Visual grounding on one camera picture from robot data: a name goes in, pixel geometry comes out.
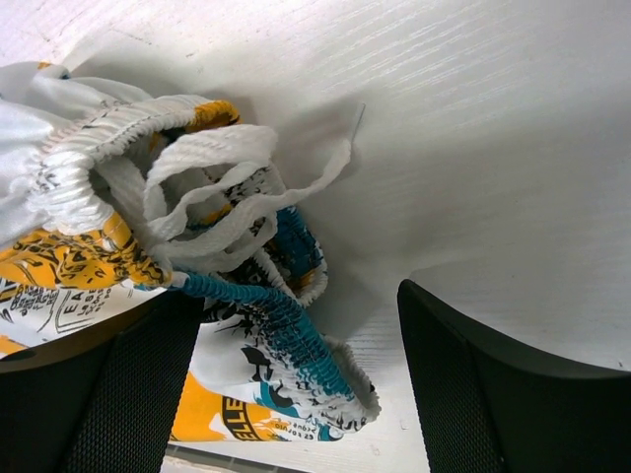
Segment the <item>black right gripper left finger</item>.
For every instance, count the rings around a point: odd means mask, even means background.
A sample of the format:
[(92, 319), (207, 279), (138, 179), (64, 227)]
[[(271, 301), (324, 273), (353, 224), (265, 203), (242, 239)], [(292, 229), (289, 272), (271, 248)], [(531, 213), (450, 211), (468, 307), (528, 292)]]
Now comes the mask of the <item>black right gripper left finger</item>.
[(160, 471), (202, 309), (166, 292), (2, 359), (2, 471)]

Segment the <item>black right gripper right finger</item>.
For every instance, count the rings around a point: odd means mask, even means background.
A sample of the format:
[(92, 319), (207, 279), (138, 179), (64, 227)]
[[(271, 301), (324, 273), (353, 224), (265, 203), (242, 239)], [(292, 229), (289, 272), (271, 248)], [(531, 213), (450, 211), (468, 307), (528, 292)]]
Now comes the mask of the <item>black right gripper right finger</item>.
[(431, 471), (629, 471), (628, 371), (531, 347), (411, 280), (397, 307)]

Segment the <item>white printed shorts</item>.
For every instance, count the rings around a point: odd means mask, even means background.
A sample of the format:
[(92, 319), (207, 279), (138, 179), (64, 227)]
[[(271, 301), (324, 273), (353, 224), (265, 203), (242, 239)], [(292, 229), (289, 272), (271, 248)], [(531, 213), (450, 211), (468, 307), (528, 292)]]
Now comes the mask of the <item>white printed shorts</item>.
[(298, 210), (352, 141), (302, 188), (277, 142), (228, 101), (4, 66), (2, 352), (181, 293), (203, 307), (172, 440), (336, 441), (375, 421), (370, 379), (309, 316), (328, 268)]

